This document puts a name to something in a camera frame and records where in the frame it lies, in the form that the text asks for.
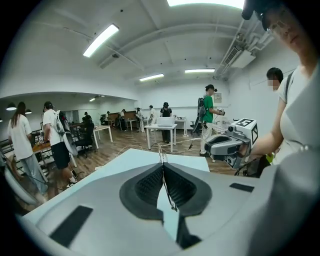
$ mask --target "wall sign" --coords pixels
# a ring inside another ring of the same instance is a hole
[[[214,103],[222,103],[221,93],[215,93],[214,94]]]

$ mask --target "shoe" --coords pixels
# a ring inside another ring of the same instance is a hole
[[[209,153],[205,153],[205,154],[199,154],[200,157],[205,157],[205,158],[209,158],[210,157],[210,154]]]
[[[76,183],[78,183],[77,180],[75,180],[75,182],[69,181],[69,184],[66,185],[66,188],[68,189],[68,188],[72,187],[72,186],[73,186],[74,184],[76,184]]]

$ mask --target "white table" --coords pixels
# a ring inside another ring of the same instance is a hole
[[[212,129],[213,131],[215,131],[217,134],[221,134],[224,133],[227,129],[223,128],[221,125],[219,124],[212,124]]]
[[[146,118],[146,119],[143,119],[144,122],[146,122],[146,125],[148,126],[149,125],[149,119]]]
[[[146,125],[144,128],[146,128],[146,138],[148,141],[148,149],[151,149],[149,130],[154,129],[154,143],[157,143],[156,130],[169,130],[170,131],[170,152],[174,151],[173,130],[174,130],[174,145],[176,145],[176,143],[177,143],[177,124],[176,123],[172,126],[158,126],[155,123],[155,124],[151,124],[151,125]]]
[[[183,136],[188,136],[187,134],[187,120],[186,119],[174,119],[175,123],[183,123]]]
[[[100,139],[99,131],[104,130],[104,129],[109,129],[110,141],[111,141],[111,143],[114,143],[114,141],[112,140],[112,134],[111,134],[110,125],[97,125],[93,130],[93,136],[94,136],[95,146],[96,146],[97,150],[99,149],[99,146],[98,146],[98,142],[97,142],[96,132],[98,132],[98,138],[99,138],[99,141],[100,141],[101,139]]]
[[[155,164],[158,163],[159,160],[159,153],[142,151],[132,148],[128,149],[117,158],[113,159],[106,165],[100,167],[95,172],[80,180],[77,184],[66,189],[46,203],[40,205],[28,214],[24,215],[23,218],[36,225],[37,222],[43,217],[43,215],[46,214],[46,212],[55,207],[56,204],[72,195],[74,192],[84,187],[86,184],[100,178],[126,172],[133,168]],[[186,167],[198,169],[200,172],[210,171],[205,157],[168,154],[167,160],[168,163],[179,164]],[[171,209],[171,205],[169,204],[166,189],[164,186],[162,186],[159,193],[157,208],[163,211],[163,227],[169,233],[172,239],[176,240],[179,222],[179,211],[175,212]]]
[[[130,128],[131,128],[131,131],[132,131],[132,122],[135,122],[137,120],[136,119],[126,119],[125,121],[126,122],[130,122]]]

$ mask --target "white wall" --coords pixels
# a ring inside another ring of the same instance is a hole
[[[19,102],[23,101],[27,109],[31,109],[32,113],[27,114],[31,129],[33,131],[41,129],[40,123],[42,122],[43,107],[46,101],[51,101],[54,107],[63,111],[79,111],[79,119],[82,120],[85,111],[91,115],[94,123],[100,121],[100,111],[98,100],[89,102],[88,95],[75,94],[75,93],[42,93],[33,95],[20,95],[0,100],[0,141],[6,140],[7,127],[10,118],[13,116],[14,111],[7,111],[6,108],[10,102],[14,102],[17,106]]]
[[[107,111],[110,111],[110,113],[119,113],[123,109],[126,111],[136,110],[135,100],[115,97],[104,97],[100,100],[99,112],[101,114],[106,114]]]
[[[198,98],[205,94],[205,87],[209,84],[213,84],[218,90],[217,92],[221,93],[222,103],[213,103],[213,105],[215,109],[224,109],[226,112],[224,119],[227,119],[229,107],[228,84],[207,78],[138,86],[139,105],[142,108],[142,114],[149,118],[149,106],[153,105],[159,116],[164,102],[168,102],[169,107],[172,109],[172,114],[178,117],[186,117],[187,129],[192,129],[190,127],[191,121],[195,121],[197,118]],[[222,116],[218,116],[215,121],[221,121],[222,119]],[[178,124],[177,128],[183,129],[183,124]]]
[[[107,75],[82,55],[85,38],[61,28],[25,24],[0,70],[0,98],[39,92],[79,92],[137,100],[133,84]]]
[[[268,69],[276,67],[286,77],[299,64],[297,55],[274,40],[258,57],[229,80],[229,117],[257,120],[259,136],[270,131],[279,96],[267,85]]]

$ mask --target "black shorts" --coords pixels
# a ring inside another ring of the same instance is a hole
[[[63,141],[52,145],[51,151],[55,165],[59,170],[68,167],[70,162],[69,151]]]

